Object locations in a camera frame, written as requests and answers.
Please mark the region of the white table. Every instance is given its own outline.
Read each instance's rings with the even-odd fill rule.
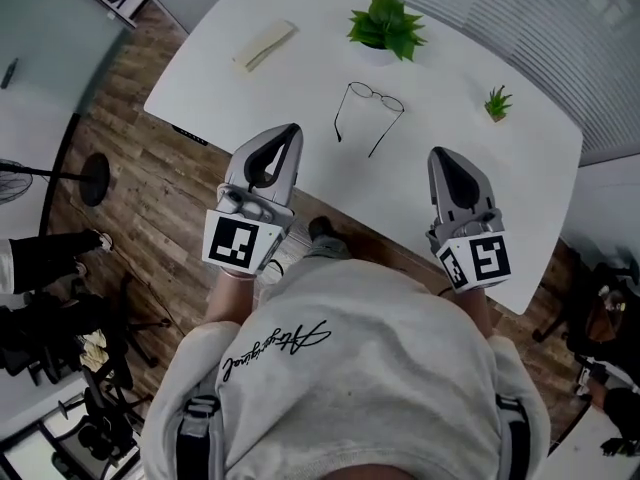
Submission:
[[[584,480],[606,478],[627,480],[640,466],[640,457],[602,455],[600,445],[620,431],[609,416],[595,409],[587,409],[578,424],[544,462],[539,480]]]
[[[298,123],[305,140],[298,188],[434,263],[424,236],[435,218],[427,157],[437,145],[466,155],[489,176],[512,236],[513,278],[488,294],[522,314],[569,205],[581,132],[513,68],[428,17],[422,32],[429,42],[416,49],[415,63],[368,64],[345,36],[351,9],[369,3],[220,0],[173,58],[145,110],[229,152],[267,128]],[[250,74],[236,69],[232,57],[276,19],[299,32]],[[371,159],[379,134],[358,128],[369,118],[350,110],[342,143],[333,129],[351,81],[398,98],[407,110]],[[494,124],[482,105],[501,84],[514,106]],[[380,105],[367,102],[367,116],[372,103]]]

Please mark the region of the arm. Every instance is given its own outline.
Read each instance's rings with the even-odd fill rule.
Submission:
[[[522,404],[531,432],[529,474],[527,479],[537,478],[549,453],[551,422],[549,412],[540,393],[531,380],[520,354],[513,342],[503,336],[491,336],[487,343],[496,358],[496,393],[516,398]]]
[[[242,325],[251,314],[254,282],[255,276],[221,268],[209,294],[209,306],[202,323],[235,322]]]
[[[485,338],[493,335],[493,326],[489,317],[489,307],[484,289],[469,290],[454,295],[453,302],[464,311]]]
[[[145,416],[141,458],[146,478],[175,478],[176,416],[200,383],[218,365],[238,335],[238,324],[210,323],[193,329],[178,345],[160,389]],[[174,453],[167,453],[173,429]]]

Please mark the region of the small potted succulent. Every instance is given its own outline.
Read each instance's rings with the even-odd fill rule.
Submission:
[[[511,104],[507,105],[507,100],[511,98],[511,94],[507,94],[505,96],[502,95],[502,91],[504,90],[504,85],[498,89],[496,92],[496,88],[489,93],[489,100],[485,101],[484,108],[487,111],[487,114],[493,119],[494,123],[501,121],[505,117],[507,117],[507,109],[511,106]]]
[[[415,32],[424,27],[416,23],[422,16],[405,14],[400,0],[371,0],[367,12],[353,14],[353,28],[347,37],[359,43],[360,53],[374,65],[391,63],[393,54],[412,61],[415,47],[426,43]]]

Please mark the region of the sneaker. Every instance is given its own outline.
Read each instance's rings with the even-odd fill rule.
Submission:
[[[109,236],[107,233],[100,233],[100,231],[94,229],[94,232],[98,233],[100,236],[100,248],[103,251],[111,252],[113,251],[113,238]]]
[[[591,370],[586,367],[582,368],[582,371],[578,374],[577,383],[575,393],[577,396],[584,396],[589,393],[589,388],[587,387],[587,381],[591,377]]]
[[[329,218],[323,215],[316,217],[309,223],[309,236],[311,237],[311,241],[314,242],[319,236],[338,238],[338,233],[333,229]]]
[[[87,272],[89,270],[87,269],[87,266],[84,263],[80,263],[79,261],[76,261],[76,271],[78,272],[79,277],[86,277]]]

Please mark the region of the notepad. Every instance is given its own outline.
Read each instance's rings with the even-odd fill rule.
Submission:
[[[249,41],[234,57],[234,63],[241,69],[251,72],[278,46],[289,39],[296,31],[295,25],[278,20]]]

